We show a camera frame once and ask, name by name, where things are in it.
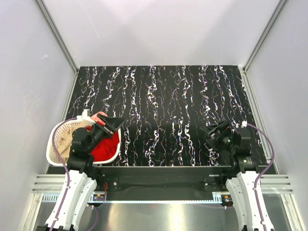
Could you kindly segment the red t shirt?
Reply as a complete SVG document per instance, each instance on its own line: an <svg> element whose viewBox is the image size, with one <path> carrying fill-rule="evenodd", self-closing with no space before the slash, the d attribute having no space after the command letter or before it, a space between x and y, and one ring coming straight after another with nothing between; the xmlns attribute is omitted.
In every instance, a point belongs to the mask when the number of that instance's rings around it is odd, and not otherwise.
<svg viewBox="0 0 308 231"><path fill-rule="evenodd" d="M94 163L105 164L114 161L119 153L119 145L119 131L111 138L104 138L91 152L94 157Z"/></svg>

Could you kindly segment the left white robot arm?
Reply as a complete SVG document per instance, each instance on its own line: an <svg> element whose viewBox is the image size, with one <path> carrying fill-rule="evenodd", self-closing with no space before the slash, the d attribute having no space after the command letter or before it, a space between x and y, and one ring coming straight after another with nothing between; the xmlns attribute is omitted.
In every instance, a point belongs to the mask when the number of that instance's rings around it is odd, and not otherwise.
<svg viewBox="0 0 308 231"><path fill-rule="evenodd" d="M108 117L98 114L102 121L94 121L85 109L82 115L65 120L51 132L46 154L55 154L65 169L65 179L56 204L38 231L77 231L92 193L106 187L102 171L95 167L92 151L103 140L120 135L124 117ZM70 131L69 157L64 161L60 155L60 136Z"/></svg>

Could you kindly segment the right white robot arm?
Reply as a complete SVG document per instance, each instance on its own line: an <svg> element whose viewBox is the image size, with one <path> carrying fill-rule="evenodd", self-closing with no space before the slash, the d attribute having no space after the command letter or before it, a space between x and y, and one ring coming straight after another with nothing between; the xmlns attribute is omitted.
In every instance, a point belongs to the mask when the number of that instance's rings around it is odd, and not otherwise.
<svg viewBox="0 0 308 231"><path fill-rule="evenodd" d="M225 152L230 158L231 170L219 177L231 195L238 226L241 231L273 231L261 191L261 176L268 170L260 170L251 154L250 124L242 122L231 128L228 121L202 127L207 135L206 143L216 153Z"/></svg>

